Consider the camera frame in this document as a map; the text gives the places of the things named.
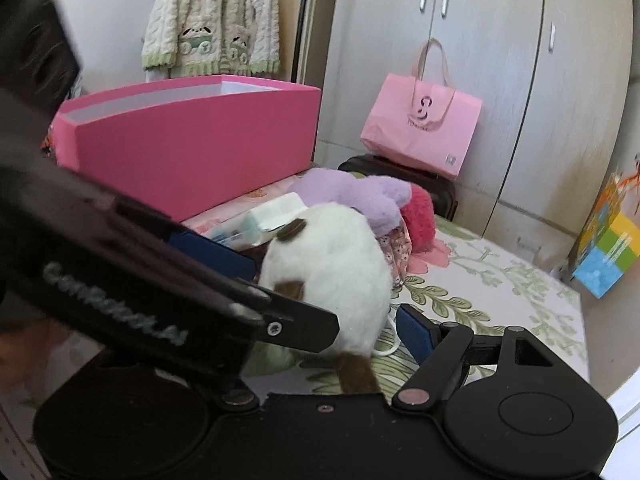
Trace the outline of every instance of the white fuzzy cardigan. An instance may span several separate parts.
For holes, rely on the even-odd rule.
[[[278,0],[156,0],[142,64],[172,76],[276,73]]]

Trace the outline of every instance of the pink box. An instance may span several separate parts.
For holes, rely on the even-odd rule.
[[[320,91],[242,76],[180,78],[65,102],[53,144],[69,168],[190,218],[311,162]]]

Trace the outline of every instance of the person's hand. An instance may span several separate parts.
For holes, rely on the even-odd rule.
[[[0,333],[0,390],[27,380],[70,334],[68,328],[50,319]]]

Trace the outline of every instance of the brown plush ear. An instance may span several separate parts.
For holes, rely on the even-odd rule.
[[[289,222],[285,225],[278,234],[276,238],[281,242],[290,242],[294,238],[296,238],[306,227],[306,220],[302,218],[296,218],[295,220]]]
[[[305,297],[305,282],[280,282],[275,284],[273,290],[292,300],[303,301]]]
[[[344,394],[380,393],[380,385],[371,367],[371,359],[345,353],[338,355],[334,366]]]

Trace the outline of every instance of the cardigan sleeve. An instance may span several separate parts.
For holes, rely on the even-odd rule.
[[[142,47],[145,70],[172,67],[178,53],[178,35],[186,22],[191,0],[156,0]]]
[[[280,17],[278,0],[246,0],[247,22],[253,22],[254,46],[249,60],[253,74],[280,71]]]

